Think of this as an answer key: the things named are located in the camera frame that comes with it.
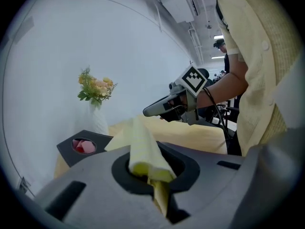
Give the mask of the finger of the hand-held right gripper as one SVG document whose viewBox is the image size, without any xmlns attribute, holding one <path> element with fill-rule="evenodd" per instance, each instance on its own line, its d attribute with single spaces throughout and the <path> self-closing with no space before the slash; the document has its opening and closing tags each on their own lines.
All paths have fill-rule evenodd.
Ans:
<svg viewBox="0 0 305 229">
<path fill-rule="evenodd" d="M 143 109 L 144 116 L 158 116 L 173 110 L 173 106 L 170 104 L 177 95 L 168 95 L 164 98 L 158 100 L 157 102 L 151 104 L 150 106 Z"/>
<path fill-rule="evenodd" d="M 181 114 L 178 112 L 166 112 L 166 113 L 160 114 L 160 118 L 164 119 L 167 122 L 180 121 Z"/>
</svg>

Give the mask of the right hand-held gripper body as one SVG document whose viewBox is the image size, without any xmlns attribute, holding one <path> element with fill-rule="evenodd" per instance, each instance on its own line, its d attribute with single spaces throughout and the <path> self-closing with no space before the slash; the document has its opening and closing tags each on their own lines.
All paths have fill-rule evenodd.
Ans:
<svg viewBox="0 0 305 229">
<path fill-rule="evenodd" d="M 189 125 L 199 120 L 197 98 L 206 83 L 206 77 L 196 67 L 189 65 L 174 82 L 169 84 L 171 96 L 169 104 L 178 111 L 178 117 Z"/>
</svg>

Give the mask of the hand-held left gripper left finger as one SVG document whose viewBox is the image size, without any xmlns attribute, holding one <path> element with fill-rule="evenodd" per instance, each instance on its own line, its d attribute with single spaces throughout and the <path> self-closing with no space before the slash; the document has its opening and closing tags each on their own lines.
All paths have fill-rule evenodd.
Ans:
<svg viewBox="0 0 305 229">
<path fill-rule="evenodd" d="M 133 182 L 131 191 L 124 189 L 112 175 L 113 163 L 129 155 L 129 147 L 88 156 L 60 177 L 48 183 L 35 197 L 35 202 L 48 211 L 62 202 L 72 182 L 85 185 L 63 216 L 63 223 L 78 229 L 169 229 L 171 223 L 153 202 L 153 188 L 128 172 L 128 160 L 119 173 Z"/>
</svg>

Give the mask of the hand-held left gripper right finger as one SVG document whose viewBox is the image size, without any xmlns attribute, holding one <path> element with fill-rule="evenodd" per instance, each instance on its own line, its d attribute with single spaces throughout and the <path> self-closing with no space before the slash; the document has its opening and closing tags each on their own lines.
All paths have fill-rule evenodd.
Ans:
<svg viewBox="0 0 305 229">
<path fill-rule="evenodd" d="M 157 143 L 176 174 L 169 183 L 167 217 L 170 229 L 206 207 L 229 184 L 244 161 L 241 156 L 216 154 L 170 143 Z"/>
</svg>

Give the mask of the black tissue box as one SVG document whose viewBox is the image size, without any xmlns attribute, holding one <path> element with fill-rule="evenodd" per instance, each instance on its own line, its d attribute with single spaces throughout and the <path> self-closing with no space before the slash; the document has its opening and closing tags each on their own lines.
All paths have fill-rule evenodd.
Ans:
<svg viewBox="0 0 305 229">
<path fill-rule="evenodd" d="M 105 152 L 105 147 L 113 137 L 82 130 L 57 145 L 57 149 L 69 167 L 85 159 L 86 157 Z M 91 153 L 82 153 L 77 150 L 77 142 L 92 142 L 94 150 Z"/>
</svg>

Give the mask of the yellow cloth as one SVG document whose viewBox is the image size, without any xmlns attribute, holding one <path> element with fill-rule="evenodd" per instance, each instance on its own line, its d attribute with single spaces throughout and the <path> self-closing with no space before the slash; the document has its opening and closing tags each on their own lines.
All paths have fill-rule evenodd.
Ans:
<svg viewBox="0 0 305 229">
<path fill-rule="evenodd" d="M 105 147 L 113 151 L 130 146 L 129 172 L 137 178 L 146 178 L 153 187 L 153 201 L 166 217 L 169 202 L 169 183 L 176 174 L 162 153 L 151 131 L 136 117 L 125 122 L 122 130 Z"/>
</svg>

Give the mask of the black office chair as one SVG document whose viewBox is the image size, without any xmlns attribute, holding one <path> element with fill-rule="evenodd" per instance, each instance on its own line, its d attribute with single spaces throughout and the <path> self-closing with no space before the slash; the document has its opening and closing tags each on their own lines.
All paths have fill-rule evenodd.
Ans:
<svg viewBox="0 0 305 229">
<path fill-rule="evenodd" d="M 201 74 L 207 79 L 207 81 L 210 85 L 213 84 L 212 80 L 209 78 L 209 76 L 210 76 L 209 72 L 206 69 L 198 68 L 198 71 L 201 72 Z"/>
</svg>

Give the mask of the pink tissue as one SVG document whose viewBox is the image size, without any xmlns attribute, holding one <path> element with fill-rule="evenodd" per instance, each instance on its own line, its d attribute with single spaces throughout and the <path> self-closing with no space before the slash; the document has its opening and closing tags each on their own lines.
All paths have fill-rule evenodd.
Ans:
<svg viewBox="0 0 305 229">
<path fill-rule="evenodd" d="M 94 143 L 85 139 L 73 139 L 72 147 L 76 152 L 81 154 L 91 154 L 96 151 Z"/>
</svg>

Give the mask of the white vase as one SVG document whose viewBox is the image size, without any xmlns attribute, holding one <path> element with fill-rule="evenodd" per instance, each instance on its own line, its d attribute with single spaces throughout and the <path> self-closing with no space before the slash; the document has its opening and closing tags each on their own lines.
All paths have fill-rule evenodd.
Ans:
<svg viewBox="0 0 305 229">
<path fill-rule="evenodd" d="M 85 129 L 101 135 L 109 135 L 109 128 L 102 106 L 91 102 L 81 104 L 76 113 L 76 124 L 79 129 Z"/>
</svg>

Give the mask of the yellow flower bouquet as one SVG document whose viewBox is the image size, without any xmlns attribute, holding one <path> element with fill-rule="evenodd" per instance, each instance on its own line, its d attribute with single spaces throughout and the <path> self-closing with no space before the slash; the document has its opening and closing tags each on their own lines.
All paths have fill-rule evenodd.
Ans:
<svg viewBox="0 0 305 229">
<path fill-rule="evenodd" d="M 90 66 L 81 71 L 78 77 L 78 83 L 81 87 L 81 91 L 77 95 L 79 100 L 88 101 L 96 108 L 100 108 L 103 101 L 111 98 L 117 86 L 117 83 L 113 83 L 108 77 L 99 80 L 92 76 Z"/>
</svg>

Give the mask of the person's yellow shirt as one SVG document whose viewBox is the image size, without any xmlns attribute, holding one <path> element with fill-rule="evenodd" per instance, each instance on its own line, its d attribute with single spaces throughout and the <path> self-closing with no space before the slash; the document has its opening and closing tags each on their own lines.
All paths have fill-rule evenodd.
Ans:
<svg viewBox="0 0 305 229">
<path fill-rule="evenodd" d="M 287 127 L 272 93 L 289 73 L 302 42 L 278 0 L 216 0 L 227 53 L 245 63 L 248 85 L 240 103 L 237 138 L 242 155 Z"/>
</svg>

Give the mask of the white ceiling air conditioner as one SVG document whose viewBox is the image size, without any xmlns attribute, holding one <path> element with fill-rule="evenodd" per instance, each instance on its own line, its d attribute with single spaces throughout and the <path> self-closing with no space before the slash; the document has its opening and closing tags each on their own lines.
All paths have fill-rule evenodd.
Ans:
<svg viewBox="0 0 305 229">
<path fill-rule="evenodd" d="M 177 23 L 190 23 L 200 14 L 197 9 L 197 0 L 160 0 Z"/>
</svg>

